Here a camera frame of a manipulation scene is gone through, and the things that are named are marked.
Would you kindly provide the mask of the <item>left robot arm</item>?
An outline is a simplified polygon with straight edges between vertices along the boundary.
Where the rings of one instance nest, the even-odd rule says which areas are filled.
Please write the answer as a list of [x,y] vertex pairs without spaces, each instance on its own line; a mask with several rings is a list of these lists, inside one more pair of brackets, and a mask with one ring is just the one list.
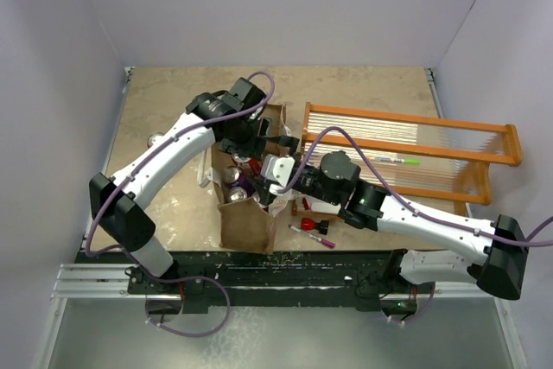
[[231,156],[260,160],[273,143],[294,155],[299,140],[272,136],[263,112],[272,97],[251,78],[228,90],[193,98],[171,129],[134,162],[112,176],[96,174],[89,182],[92,225],[102,228],[147,274],[148,284],[168,293],[178,281],[178,263],[156,238],[156,225],[145,212],[163,186],[200,153],[219,144]]

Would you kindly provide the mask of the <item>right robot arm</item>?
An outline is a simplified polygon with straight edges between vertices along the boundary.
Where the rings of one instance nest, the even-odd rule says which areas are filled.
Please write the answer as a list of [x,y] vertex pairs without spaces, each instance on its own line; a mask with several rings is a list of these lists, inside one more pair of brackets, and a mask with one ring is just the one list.
[[474,219],[426,207],[361,179],[360,172],[343,151],[325,155],[317,167],[292,156],[268,155],[252,184],[266,206],[292,189],[337,206],[339,217],[354,228],[408,235],[437,245],[437,251],[393,255],[384,280],[394,292],[411,285],[454,282],[473,283],[505,300],[521,297],[528,249],[514,218]]

